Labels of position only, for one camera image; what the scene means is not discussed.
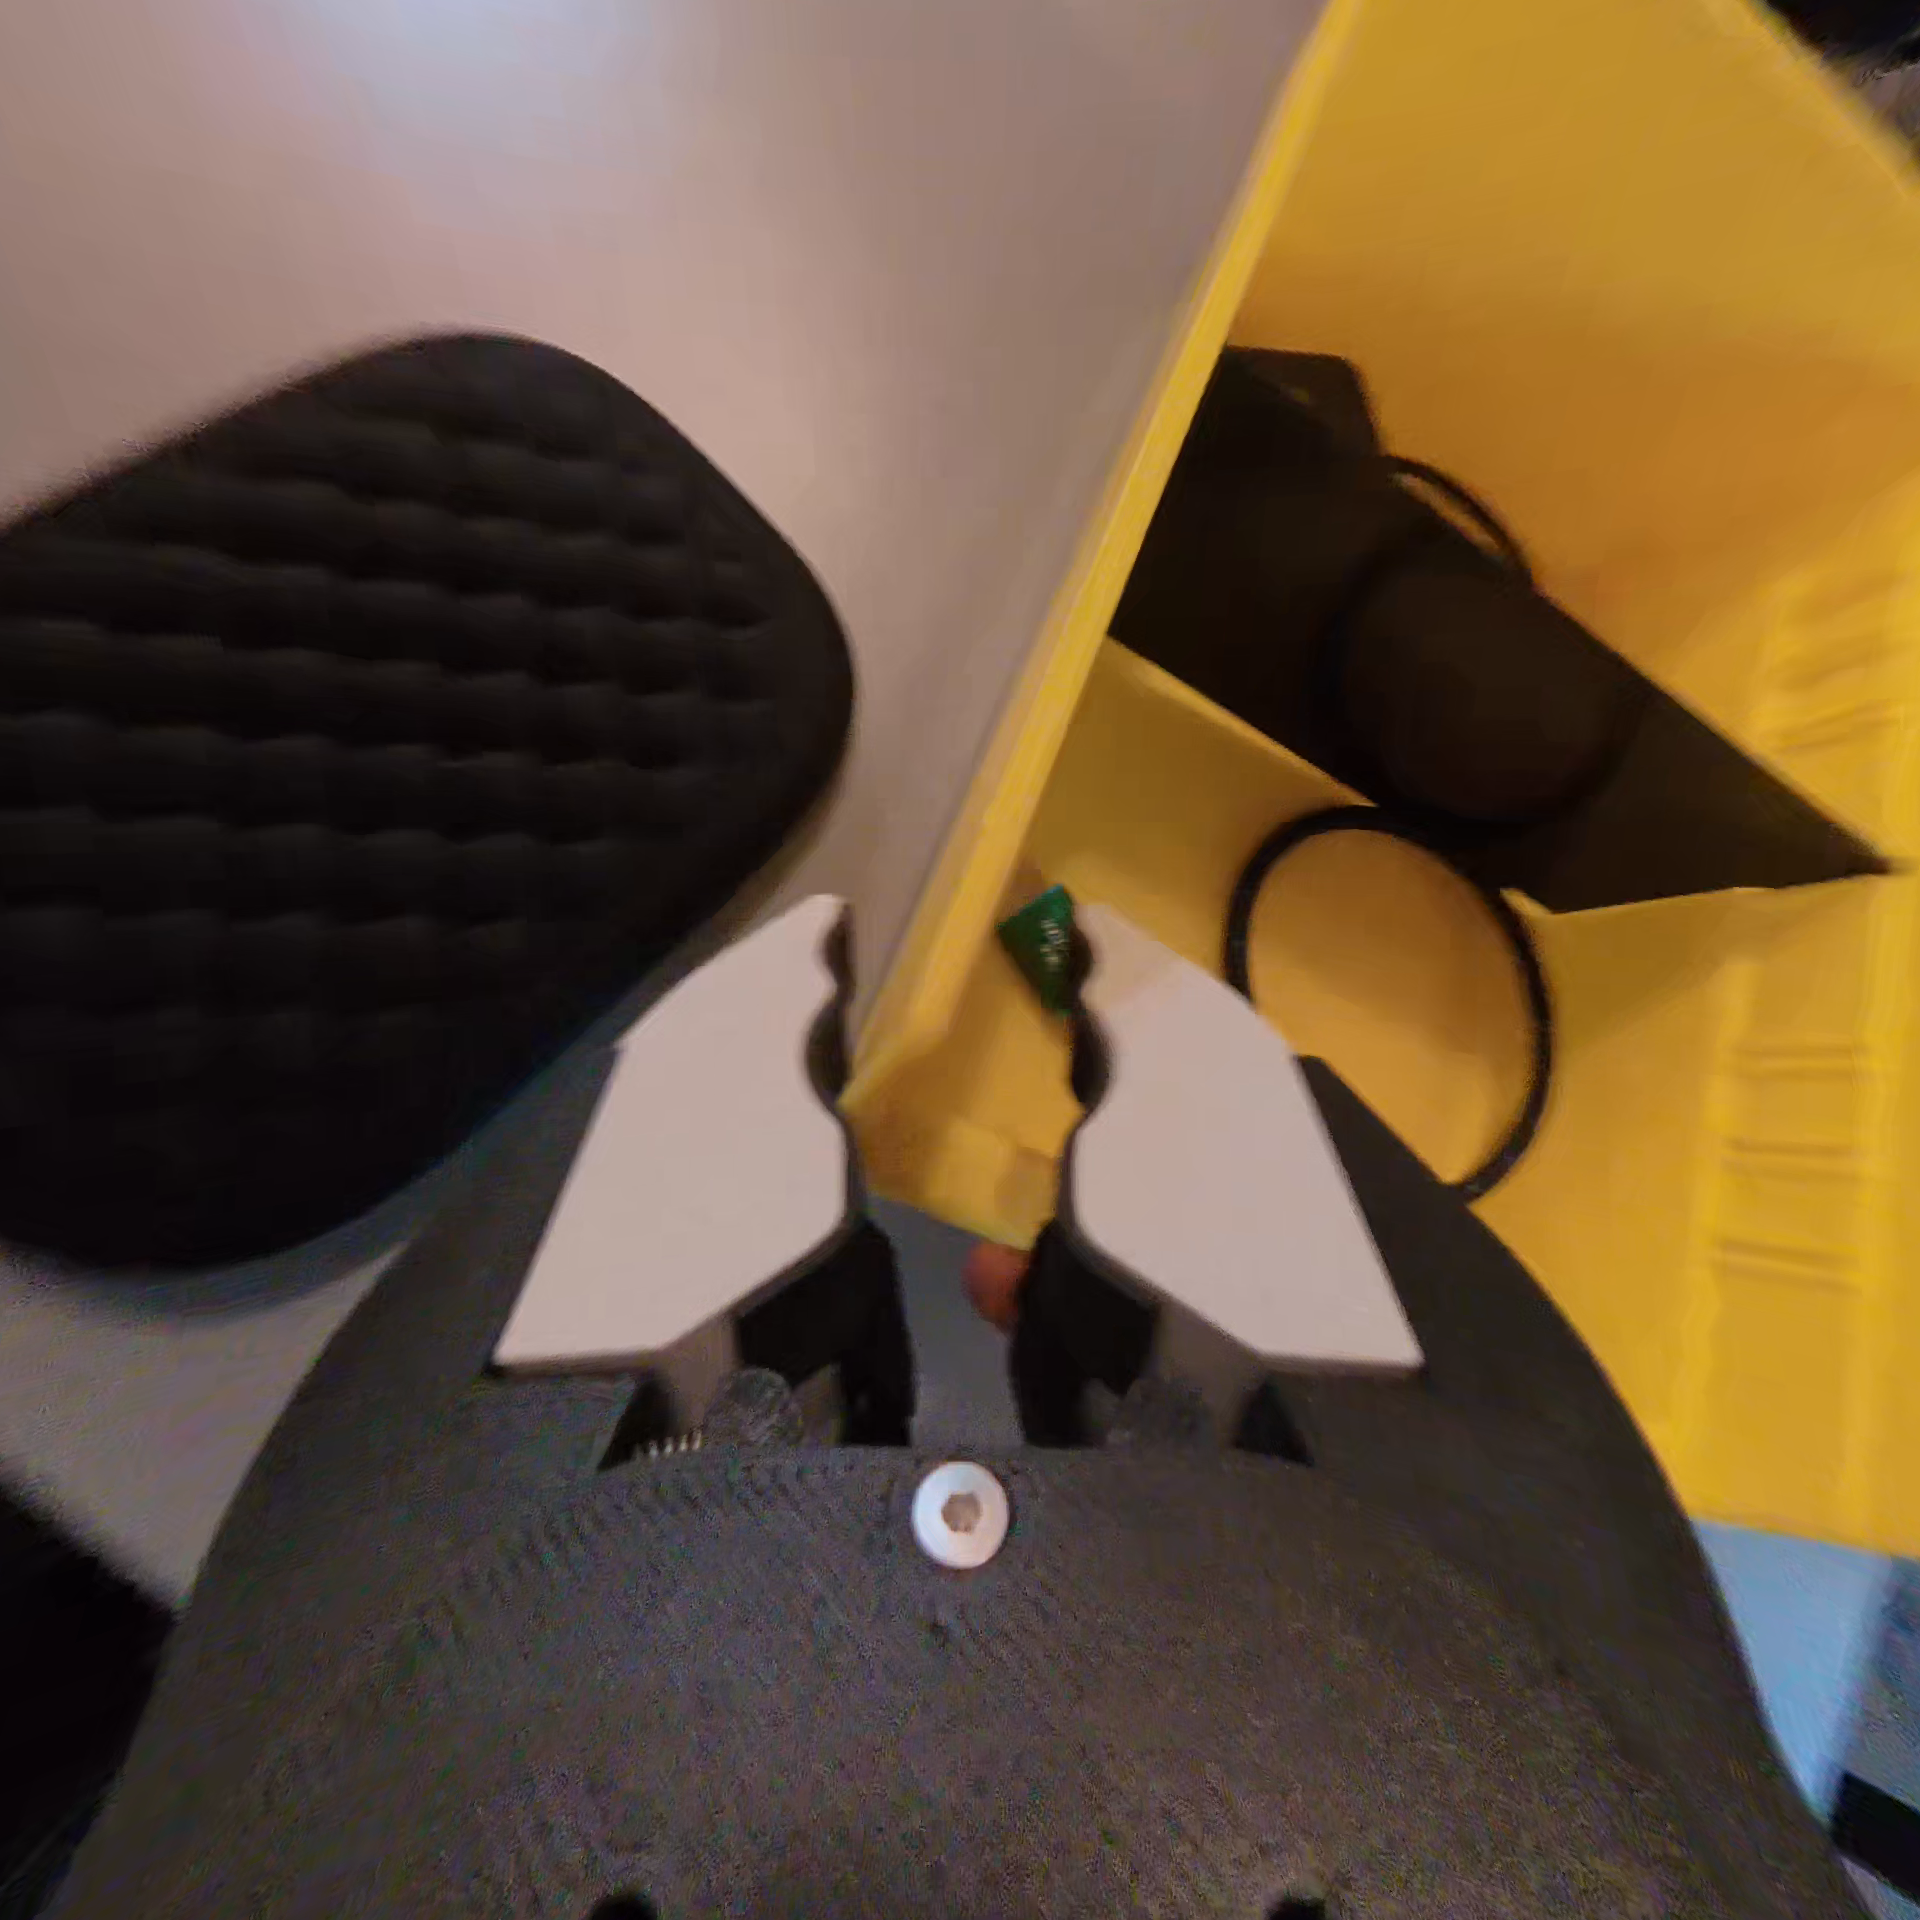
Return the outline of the braided hdmi cable green plug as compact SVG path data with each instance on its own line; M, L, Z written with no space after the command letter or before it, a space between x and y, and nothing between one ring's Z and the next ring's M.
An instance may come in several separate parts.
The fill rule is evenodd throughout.
M1468 874L1452 854L1444 853L1428 828L1397 821L1393 811L1366 804L1334 804L1280 821L1242 862L1231 888L1228 912L1218 935L1218 960L1224 985L1244 1003L1255 1005L1253 985L1253 925L1255 908L1276 868L1307 848L1312 841L1339 834L1366 834L1386 844L1424 853L1452 881L1464 884L1515 966L1523 992L1525 1033L1528 1033L1528 1078L1519 1104L1496 1144L1461 1179L1452 1193L1464 1202L1481 1202L1502 1188L1525 1162L1549 1117L1555 1090L1557 1019L1555 993L1539 946L1515 908L1515 902L1492 884ZM1084 985L1090 980L1090 942L1082 931L1082 912L1073 895L1062 887L1045 887L1021 902L1004 922L996 922L996 942L1026 980L1038 1005L1060 1019L1067 1019L1076 1036L1090 1030Z

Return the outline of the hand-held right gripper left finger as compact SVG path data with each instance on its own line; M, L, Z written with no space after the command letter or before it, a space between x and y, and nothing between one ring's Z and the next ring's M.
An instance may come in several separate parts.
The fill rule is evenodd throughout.
M813 895L720 948L619 1040L491 1364L721 1379L737 1318L854 1222L853 912Z

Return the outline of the black quilted wrist rest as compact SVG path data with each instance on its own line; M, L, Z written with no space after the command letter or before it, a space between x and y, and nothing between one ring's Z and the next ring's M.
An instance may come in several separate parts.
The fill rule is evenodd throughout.
M299 1246L779 862L847 631L546 341L305 371L2 525L2 1250Z

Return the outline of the black hdmi adapter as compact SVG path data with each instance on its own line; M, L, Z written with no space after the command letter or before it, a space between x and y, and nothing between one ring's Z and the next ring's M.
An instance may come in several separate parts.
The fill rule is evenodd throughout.
M1481 841L1590 807L1645 716L1505 516L1390 451L1357 370L1315 353L1218 363L1114 638L1333 782Z

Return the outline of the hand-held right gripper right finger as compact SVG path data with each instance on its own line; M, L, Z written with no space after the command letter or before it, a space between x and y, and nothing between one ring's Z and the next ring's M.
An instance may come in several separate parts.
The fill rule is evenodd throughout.
M1420 1337L1280 1030L1109 902L1073 928L1106 1078L1067 1135L1056 1222L1148 1306L1144 1369L1417 1374Z

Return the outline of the yellow divided bin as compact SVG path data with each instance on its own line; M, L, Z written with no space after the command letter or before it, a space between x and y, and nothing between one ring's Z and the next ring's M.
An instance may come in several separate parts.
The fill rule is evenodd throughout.
M1224 347L1357 363L1597 637L1887 874L1552 908L1546 1125L1481 1219L1685 1509L1918 1554L1918 171L1751 3L1334 3L877 993L874 1185L1050 1216L1066 1033L996 942L1062 881L1212 970L1330 772L1102 622Z

